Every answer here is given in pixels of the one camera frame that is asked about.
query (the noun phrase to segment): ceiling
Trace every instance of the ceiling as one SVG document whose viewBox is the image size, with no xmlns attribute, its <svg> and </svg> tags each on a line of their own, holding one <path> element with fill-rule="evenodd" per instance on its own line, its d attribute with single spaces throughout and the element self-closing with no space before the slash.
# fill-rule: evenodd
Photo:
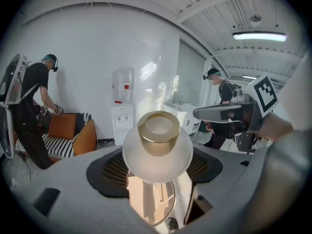
<svg viewBox="0 0 312 234">
<path fill-rule="evenodd" d="M 27 23 L 55 9 L 97 2 L 125 4 L 167 19 L 198 40 L 231 80 L 242 83 L 248 83 L 243 75 L 268 72 L 280 90 L 309 46 L 300 21 L 283 0 L 28 0 L 21 10 Z M 282 32 L 287 40 L 234 40 L 234 32 L 255 29 L 250 23 L 253 14 L 262 17 L 257 30 Z"/>
</svg>

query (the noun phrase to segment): ceiling light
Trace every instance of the ceiling light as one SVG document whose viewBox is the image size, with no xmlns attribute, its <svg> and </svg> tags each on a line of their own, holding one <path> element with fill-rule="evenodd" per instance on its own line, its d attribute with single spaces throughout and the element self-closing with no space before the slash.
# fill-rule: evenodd
<svg viewBox="0 0 312 234">
<path fill-rule="evenodd" d="M 286 35 L 284 33 L 267 32 L 267 31 L 248 31 L 248 32 L 236 32 L 233 33 L 234 40 L 272 40 L 272 41 L 286 41 Z"/>
<path fill-rule="evenodd" d="M 256 77 L 251 77 L 251 76 L 243 76 L 243 78 L 253 79 L 253 80 L 255 80 L 255 79 L 256 79 Z"/>
</svg>

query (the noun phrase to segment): speaker grille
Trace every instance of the speaker grille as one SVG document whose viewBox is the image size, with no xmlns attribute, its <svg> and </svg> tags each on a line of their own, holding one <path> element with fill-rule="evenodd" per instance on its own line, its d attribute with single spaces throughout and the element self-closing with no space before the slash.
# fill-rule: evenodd
<svg viewBox="0 0 312 234">
<path fill-rule="evenodd" d="M 122 152 L 111 158 L 103 165 L 102 173 L 112 183 L 127 187 L 127 174 L 129 169 L 123 161 Z"/>
<path fill-rule="evenodd" d="M 199 175 L 205 172 L 208 169 L 207 161 L 201 158 L 198 155 L 193 155 L 192 162 L 189 168 L 186 170 L 190 179 L 194 178 L 196 175 Z"/>
</svg>

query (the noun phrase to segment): black t-shirt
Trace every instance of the black t-shirt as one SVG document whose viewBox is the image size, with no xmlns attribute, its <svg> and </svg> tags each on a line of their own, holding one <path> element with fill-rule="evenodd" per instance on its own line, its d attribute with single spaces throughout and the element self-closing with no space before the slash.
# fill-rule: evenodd
<svg viewBox="0 0 312 234">
<path fill-rule="evenodd" d="M 30 105 L 33 104 L 34 94 L 39 87 L 45 87 L 48 89 L 48 80 L 49 70 L 45 64 L 35 63 L 26 69 L 23 80 L 23 92 L 27 93 L 33 86 L 37 84 L 37 86 L 25 98 Z"/>
<path fill-rule="evenodd" d="M 227 80 L 224 80 L 221 83 L 221 85 L 219 87 L 219 93 L 220 93 L 220 97 L 221 97 L 220 104 L 222 104 L 222 102 L 224 102 L 224 101 L 229 101 L 232 99 L 234 89 L 236 89 L 236 87 Z"/>
</svg>

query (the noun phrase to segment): sofa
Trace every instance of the sofa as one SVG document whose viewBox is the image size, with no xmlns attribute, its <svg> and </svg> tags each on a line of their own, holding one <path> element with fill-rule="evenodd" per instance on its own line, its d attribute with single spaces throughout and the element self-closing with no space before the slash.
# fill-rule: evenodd
<svg viewBox="0 0 312 234">
<path fill-rule="evenodd" d="M 51 160 L 56 162 L 64 158 L 85 154 L 96 149 L 97 133 L 91 114 L 76 114 L 73 139 L 49 136 L 51 117 L 51 115 L 38 116 L 42 138 Z M 15 148 L 28 156 L 19 139 L 16 139 Z"/>
</svg>

